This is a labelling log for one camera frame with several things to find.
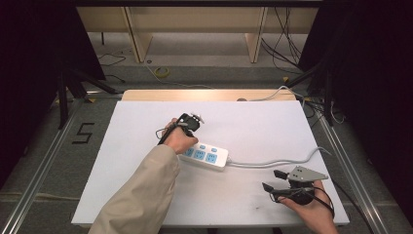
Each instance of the forearm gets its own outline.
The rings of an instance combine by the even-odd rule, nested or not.
[[[90,233],[158,233],[179,173],[175,152],[158,145],[97,216]]]

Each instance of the white power strip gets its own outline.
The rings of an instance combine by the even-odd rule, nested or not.
[[[228,150],[205,143],[194,144],[185,153],[178,155],[180,160],[192,162],[207,168],[224,171]]]

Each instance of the white tabletop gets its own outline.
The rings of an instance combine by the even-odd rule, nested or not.
[[[88,226],[101,207],[128,180],[158,143],[155,132],[182,113],[201,114],[206,121],[195,132],[200,142],[226,148],[237,162],[305,159],[318,146],[298,101],[120,101],[85,187],[73,224]],[[164,226],[247,227],[302,225],[297,214],[270,200],[262,182],[285,189],[286,173],[296,165],[268,169],[226,167],[223,172],[180,162],[175,194]],[[328,175],[317,152],[301,166]],[[330,179],[324,180],[336,216],[349,220]]]

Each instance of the sleeve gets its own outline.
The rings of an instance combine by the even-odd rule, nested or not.
[[[173,196],[179,164],[166,145],[154,147],[103,206],[90,234],[158,233]]]

